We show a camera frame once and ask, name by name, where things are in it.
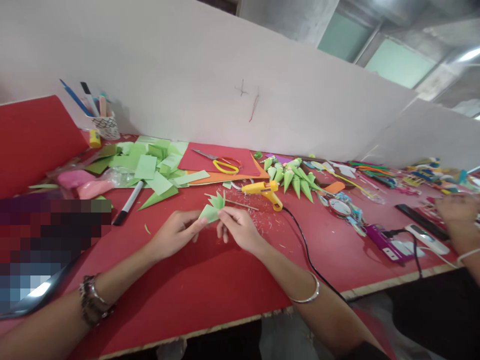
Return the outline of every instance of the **yellow glue gun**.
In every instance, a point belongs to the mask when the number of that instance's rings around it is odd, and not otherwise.
[[[266,197],[268,200],[271,201],[273,204],[273,210],[280,211],[284,208],[282,202],[275,194],[275,192],[279,189],[279,184],[276,181],[270,181],[268,183],[256,182],[250,185],[245,185],[241,188],[243,193],[247,194],[261,194]]]

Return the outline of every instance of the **person's left hand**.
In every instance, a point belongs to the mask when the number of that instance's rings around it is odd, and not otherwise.
[[[190,240],[196,242],[199,232],[208,223],[206,217],[198,218],[201,210],[175,211],[165,221],[150,242],[145,245],[157,261],[171,257]]]

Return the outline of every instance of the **orange paper sheet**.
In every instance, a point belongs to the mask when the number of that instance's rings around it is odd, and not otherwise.
[[[260,171],[259,176],[251,176],[251,175],[229,175],[225,174],[223,172],[209,172],[208,175],[210,177],[206,177],[204,179],[200,180],[195,180],[192,182],[189,182],[190,185],[201,185],[201,184],[208,184],[208,183],[222,183],[224,181],[234,181],[234,180],[243,180],[243,179],[269,179],[270,176],[269,174],[264,170],[263,167],[260,166],[260,164],[255,160],[255,158],[252,156],[253,162],[255,163],[255,166],[257,169]],[[194,170],[187,170],[187,174],[191,173],[196,173],[197,171]]]

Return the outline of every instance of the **person's right hand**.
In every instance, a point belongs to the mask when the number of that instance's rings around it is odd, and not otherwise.
[[[449,195],[435,201],[438,214],[448,225],[452,222],[472,223],[477,219],[480,202],[472,195]]]
[[[238,246],[251,254],[258,255],[259,251],[268,245],[260,236],[247,211],[225,206],[218,212],[218,217],[220,221],[216,227],[216,234],[218,238],[223,237],[225,243],[228,242],[225,229],[227,227]]]

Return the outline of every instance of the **wooden skewer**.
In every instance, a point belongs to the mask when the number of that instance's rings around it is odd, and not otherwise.
[[[206,194],[206,193],[204,193],[203,195],[206,195],[206,196],[209,196],[209,197],[212,197],[212,196],[213,196],[213,195]],[[232,204],[235,204],[235,205],[243,206],[243,207],[245,207],[245,208],[249,208],[249,209],[252,209],[252,210],[260,211],[260,210],[258,210],[256,207],[244,205],[244,204],[241,204],[241,203],[239,203],[239,202],[235,202],[235,201],[231,201],[231,200],[227,200],[227,199],[225,199],[225,201],[226,201],[227,203],[232,203]]]

